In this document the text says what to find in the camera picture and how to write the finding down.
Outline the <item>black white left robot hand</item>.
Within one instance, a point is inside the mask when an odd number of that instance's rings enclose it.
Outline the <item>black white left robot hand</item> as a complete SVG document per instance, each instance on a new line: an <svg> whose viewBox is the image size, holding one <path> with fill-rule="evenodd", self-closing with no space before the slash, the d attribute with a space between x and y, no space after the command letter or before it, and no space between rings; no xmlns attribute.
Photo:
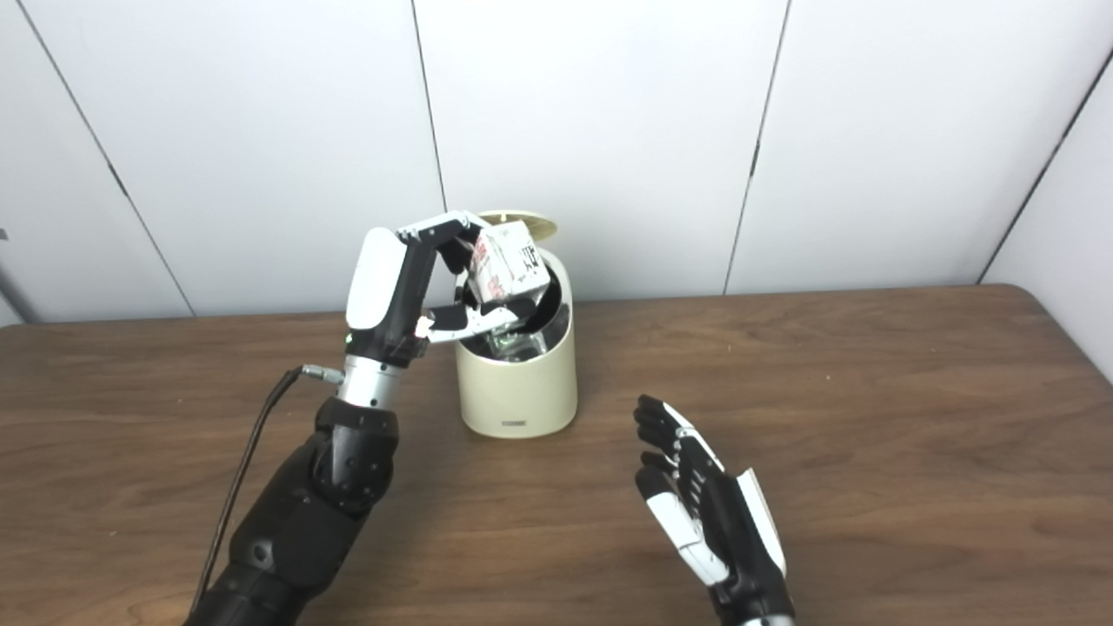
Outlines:
<svg viewBox="0 0 1113 626"><path fill-rule="evenodd" d="M464 301L425 309L435 263L463 278ZM536 315L552 283L526 226L445 211L401 229L370 229L346 305L349 356L406 368L431 343L501 333Z"/></svg>

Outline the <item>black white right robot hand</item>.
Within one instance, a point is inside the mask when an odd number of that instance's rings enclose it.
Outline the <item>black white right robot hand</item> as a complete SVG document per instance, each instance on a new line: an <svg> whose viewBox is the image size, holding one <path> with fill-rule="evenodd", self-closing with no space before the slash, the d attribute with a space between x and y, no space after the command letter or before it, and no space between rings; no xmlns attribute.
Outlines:
<svg viewBox="0 0 1113 626"><path fill-rule="evenodd" d="M637 399L637 491L723 625L795 625L787 560L754 469L733 475L699 430L656 397Z"/></svg>

